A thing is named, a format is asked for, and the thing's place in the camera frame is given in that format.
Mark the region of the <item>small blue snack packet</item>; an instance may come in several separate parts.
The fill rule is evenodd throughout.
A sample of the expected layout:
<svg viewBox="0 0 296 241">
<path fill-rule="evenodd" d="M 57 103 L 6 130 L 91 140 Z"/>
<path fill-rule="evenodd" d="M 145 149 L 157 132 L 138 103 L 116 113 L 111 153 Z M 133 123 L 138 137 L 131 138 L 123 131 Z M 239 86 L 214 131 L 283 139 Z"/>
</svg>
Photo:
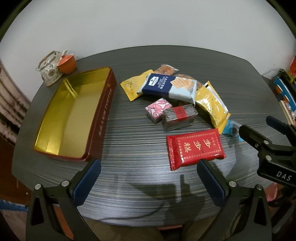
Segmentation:
<svg viewBox="0 0 296 241">
<path fill-rule="evenodd" d="M 243 142 L 244 140 L 239 135 L 240 127 L 241 127 L 241 124 L 237 123 L 236 121 L 227 120 L 222 134 L 231 136 L 231 137 L 236 137 L 238 141 Z"/>
</svg>

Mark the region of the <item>yellow foil snack packet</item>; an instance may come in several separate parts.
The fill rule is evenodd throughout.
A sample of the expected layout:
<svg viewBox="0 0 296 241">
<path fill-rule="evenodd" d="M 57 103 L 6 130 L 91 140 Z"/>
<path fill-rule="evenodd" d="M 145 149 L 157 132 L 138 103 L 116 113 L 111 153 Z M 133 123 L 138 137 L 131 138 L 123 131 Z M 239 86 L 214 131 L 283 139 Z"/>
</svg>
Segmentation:
<svg viewBox="0 0 296 241">
<path fill-rule="evenodd" d="M 210 81 L 196 91 L 195 102 L 210 115 L 213 127 L 218 129 L 219 134 L 222 134 L 231 113 Z"/>
</svg>

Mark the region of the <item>red chinese snack packet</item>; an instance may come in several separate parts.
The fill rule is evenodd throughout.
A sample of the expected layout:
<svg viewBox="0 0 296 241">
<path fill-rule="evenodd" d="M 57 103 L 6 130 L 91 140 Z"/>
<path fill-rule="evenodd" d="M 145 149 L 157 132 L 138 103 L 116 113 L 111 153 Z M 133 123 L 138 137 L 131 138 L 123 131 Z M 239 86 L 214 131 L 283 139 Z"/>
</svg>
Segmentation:
<svg viewBox="0 0 296 241">
<path fill-rule="evenodd" d="M 170 169 L 196 165 L 200 160 L 212 161 L 226 158 L 219 131 L 215 129 L 168 135 L 166 137 Z"/>
</svg>

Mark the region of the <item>dark red-banded snack block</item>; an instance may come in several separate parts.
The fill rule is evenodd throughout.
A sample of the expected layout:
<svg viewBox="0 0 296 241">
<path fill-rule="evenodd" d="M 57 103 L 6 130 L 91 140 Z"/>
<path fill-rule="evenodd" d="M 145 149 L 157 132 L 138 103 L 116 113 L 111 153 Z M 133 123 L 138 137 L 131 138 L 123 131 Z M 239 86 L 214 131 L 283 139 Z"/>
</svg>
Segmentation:
<svg viewBox="0 0 296 241">
<path fill-rule="evenodd" d="M 162 125 L 165 132 L 184 128 L 193 124 L 198 112 L 192 104 L 165 109 Z"/>
</svg>

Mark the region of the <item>navy light-blue cracker pack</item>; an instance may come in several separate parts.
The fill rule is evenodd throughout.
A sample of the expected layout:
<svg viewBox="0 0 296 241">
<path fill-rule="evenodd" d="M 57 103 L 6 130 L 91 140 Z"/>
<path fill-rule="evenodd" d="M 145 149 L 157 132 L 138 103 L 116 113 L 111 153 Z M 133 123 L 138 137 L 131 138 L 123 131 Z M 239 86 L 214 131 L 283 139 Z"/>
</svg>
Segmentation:
<svg viewBox="0 0 296 241">
<path fill-rule="evenodd" d="M 195 104 L 196 91 L 197 80 L 151 73 L 137 94 L 156 95 Z"/>
</svg>

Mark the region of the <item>pink patterned snack box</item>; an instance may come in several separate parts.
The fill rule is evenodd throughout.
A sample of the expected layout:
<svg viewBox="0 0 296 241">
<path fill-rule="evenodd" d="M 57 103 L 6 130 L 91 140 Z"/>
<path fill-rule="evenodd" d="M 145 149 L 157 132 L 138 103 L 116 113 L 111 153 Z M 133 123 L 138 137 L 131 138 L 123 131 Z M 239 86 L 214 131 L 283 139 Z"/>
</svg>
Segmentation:
<svg viewBox="0 0 296 241">
<path fill-rule="evenodd" d="M 162 115 L 164 110 L 172 108 L 173 106 L 165 100 L 164 98 L 161 98 L 150 105 L 148 105 L 145 110 L 147 112 L 148 118 L 153 123 L 158 123 L 162 119 Z"/>
</svg>

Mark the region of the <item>clear peanut snack bag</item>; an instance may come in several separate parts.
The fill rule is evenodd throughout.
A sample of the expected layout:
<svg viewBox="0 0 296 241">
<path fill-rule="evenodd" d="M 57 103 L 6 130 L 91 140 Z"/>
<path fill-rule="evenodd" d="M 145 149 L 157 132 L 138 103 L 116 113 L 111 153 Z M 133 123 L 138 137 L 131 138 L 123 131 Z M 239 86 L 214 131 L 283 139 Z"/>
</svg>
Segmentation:
<svg viewBox="0 0 296 241">
<path fill-rule="evenodd" d="M 162 75 L 174 75 L 178 72 L 179 70 L 171 65 L 168 64 L 162 64 L 159 66 L 158 69 L 154 70 L 154 73 L 157 74 L 162 74 Z"/>
</svg>

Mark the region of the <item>yellow bird snack packet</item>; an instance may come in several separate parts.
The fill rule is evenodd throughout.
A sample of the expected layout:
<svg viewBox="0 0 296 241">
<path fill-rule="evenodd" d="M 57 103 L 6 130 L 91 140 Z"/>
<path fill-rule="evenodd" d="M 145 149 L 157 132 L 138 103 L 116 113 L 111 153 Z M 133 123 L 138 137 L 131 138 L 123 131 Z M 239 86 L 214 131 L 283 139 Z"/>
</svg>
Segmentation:
<svg viewBox="0 0 296 241">
<path fill-rule="evenodd" d="M 130 101 L 134 101 L 139 96 L 141 96 L 141 94 L 137 94 L 137 92 L 144 83 L 146 77 L 153 72 L 153 70 L 147 70 L 141 75 L 131 77 L 120 83 L 122 89 Z"/>
</svg>

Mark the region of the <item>colourful books pile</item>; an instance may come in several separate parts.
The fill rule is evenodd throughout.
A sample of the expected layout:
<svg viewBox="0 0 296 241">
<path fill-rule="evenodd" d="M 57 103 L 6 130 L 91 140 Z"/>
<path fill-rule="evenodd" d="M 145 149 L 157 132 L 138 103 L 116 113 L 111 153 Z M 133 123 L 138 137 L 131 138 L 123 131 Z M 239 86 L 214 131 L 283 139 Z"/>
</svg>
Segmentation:
<svg viewBox="0 0 296 241">
<path fill-rule="evenodd" d="M 288 123 L 295 126 L 295 57 L 288 71 L 279 70 L 273 83 L 274 91 L 280 96 L 280 106 Z"/>
</svg>

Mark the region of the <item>red gold tin box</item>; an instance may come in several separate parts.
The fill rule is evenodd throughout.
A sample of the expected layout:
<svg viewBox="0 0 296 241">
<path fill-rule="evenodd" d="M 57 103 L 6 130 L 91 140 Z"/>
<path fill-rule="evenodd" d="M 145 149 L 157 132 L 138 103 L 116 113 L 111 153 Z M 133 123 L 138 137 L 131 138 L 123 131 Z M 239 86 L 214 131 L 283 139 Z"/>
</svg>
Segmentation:
<svg viewBox="0 0 296 241">
<path fill-rule="evenodd" d="M 116 84 L 110 67 L 66 77 L 46 108 L 34 150 L 57 160 L 100 159 Z"/>
</svg>

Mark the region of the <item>pink patterned curtain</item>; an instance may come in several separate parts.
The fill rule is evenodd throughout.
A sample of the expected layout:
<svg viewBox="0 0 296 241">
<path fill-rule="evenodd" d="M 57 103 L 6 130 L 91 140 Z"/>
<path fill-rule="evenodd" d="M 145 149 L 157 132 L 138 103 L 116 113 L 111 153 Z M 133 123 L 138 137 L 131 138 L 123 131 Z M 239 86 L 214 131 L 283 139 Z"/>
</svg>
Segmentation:
<svg viewBox="0 0 296 241">
<path fill-rule="evenodd" d="M 3 63 L 0 80 L 1 137 L 15 145 L 31 102 L 17 87 Z"/>
</svg>

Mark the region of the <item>floral ceramic teapot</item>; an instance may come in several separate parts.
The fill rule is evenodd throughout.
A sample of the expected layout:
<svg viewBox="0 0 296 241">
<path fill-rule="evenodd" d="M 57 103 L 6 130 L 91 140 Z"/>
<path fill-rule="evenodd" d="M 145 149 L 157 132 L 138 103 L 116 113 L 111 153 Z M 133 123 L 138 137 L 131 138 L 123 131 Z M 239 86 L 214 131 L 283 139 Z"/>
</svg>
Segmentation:
<svg viewBox="0 0 296 241">
<path fill-rule="evenodd" d="M 43 83 L 47 87 L 56 83 L 64 75 L 57 66 L 60 57 L 61 53 L 59 51 L 51 51 L 40 61 L 36 68 L 36 71 L 41 73 Z"/>
</svg>

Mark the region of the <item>orange lidded tea cup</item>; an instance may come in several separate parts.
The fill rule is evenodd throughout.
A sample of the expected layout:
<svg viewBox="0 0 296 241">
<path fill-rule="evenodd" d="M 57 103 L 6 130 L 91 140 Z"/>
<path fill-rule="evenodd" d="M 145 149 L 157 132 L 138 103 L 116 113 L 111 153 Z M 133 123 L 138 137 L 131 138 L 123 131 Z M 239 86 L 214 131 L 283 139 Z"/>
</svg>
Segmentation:
<svg viewBox="0 0 296 241">
<path fill-rule="evenodd" d="M 57 64 L 58 69 L 64 74 L 71 74 L 76 69 L 76 60 L 74 54 L 62 55 Z"/>
</svg>

